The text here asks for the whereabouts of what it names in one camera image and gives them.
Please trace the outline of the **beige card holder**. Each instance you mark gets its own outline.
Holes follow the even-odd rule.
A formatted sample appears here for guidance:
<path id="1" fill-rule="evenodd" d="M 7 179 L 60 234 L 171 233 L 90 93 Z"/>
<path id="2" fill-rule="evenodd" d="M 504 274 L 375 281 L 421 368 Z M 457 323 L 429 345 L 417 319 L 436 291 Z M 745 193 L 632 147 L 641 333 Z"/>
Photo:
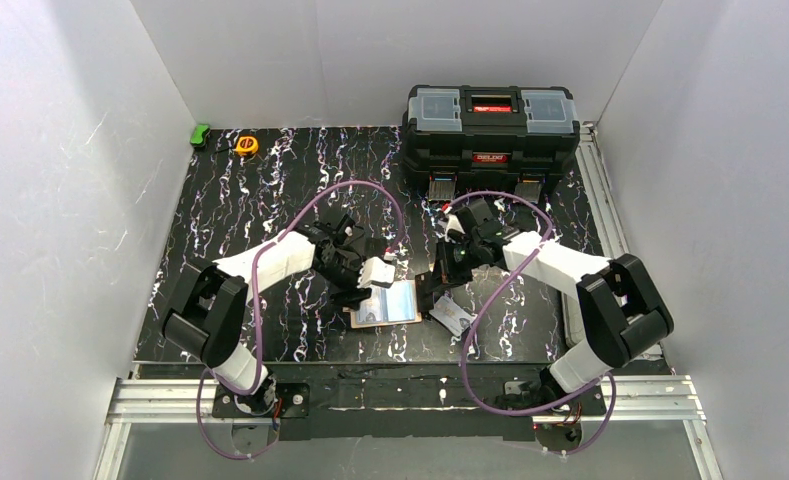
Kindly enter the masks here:
<path id="1" fill-rule="evenodd" d="M 400 280 L 388 288 L 371 287 L 369 298 L 350 311 L 353 329 L 420 323 L 417 294 L 413 280 Z"/>

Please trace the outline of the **white card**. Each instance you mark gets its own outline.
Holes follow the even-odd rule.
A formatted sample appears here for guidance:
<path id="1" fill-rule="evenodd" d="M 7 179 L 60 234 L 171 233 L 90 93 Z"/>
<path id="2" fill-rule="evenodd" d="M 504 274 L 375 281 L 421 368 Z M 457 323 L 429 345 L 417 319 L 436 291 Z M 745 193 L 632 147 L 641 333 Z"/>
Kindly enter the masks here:
<path id="1" fill-rule="evenodd" d="M 460 307 L 451 297 L 441 296 L 429 315 L 454 337 L 461 337 L 474 323 L 476 315 Z"/>

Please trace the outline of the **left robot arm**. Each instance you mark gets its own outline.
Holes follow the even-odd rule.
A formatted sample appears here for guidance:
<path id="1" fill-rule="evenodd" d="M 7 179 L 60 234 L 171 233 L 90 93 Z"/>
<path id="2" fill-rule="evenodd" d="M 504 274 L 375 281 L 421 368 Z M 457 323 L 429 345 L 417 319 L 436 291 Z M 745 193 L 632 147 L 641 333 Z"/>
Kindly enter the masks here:
<path id="1" fill-rule="evenodd" d="M 313 271 L 334 287 L 334 302 L 356 310 L 375 287 L 394 282 L 383 238 L 348 215 L 301 223 L 243 253 L 184 264 L 161 315 L 166 341 L 191 354 L 231 392 L 255 394 L 269 376 L 261 356 L 242 345 L 249 303 L 276 283 Z"/>

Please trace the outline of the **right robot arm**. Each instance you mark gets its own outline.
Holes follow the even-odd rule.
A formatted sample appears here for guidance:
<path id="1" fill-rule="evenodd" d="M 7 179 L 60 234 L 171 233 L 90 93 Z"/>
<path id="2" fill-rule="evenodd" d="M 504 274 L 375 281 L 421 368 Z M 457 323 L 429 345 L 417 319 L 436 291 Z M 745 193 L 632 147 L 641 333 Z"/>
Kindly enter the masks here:
<path id="1" fill-rule="evenodd" d="M 471 282 L 483 266 L 538 280 L 579 306 L 584 338 L 541 372 L 538 403 L 557 401 L 626 366 L 673 332 L 673 318 L 638 257 L 573 250 L 504 223 L 483 199 L 447 206 L 444 214 L 445 237 L 436 245 L 434 266 L 415 279 L 421 311 Z"/>

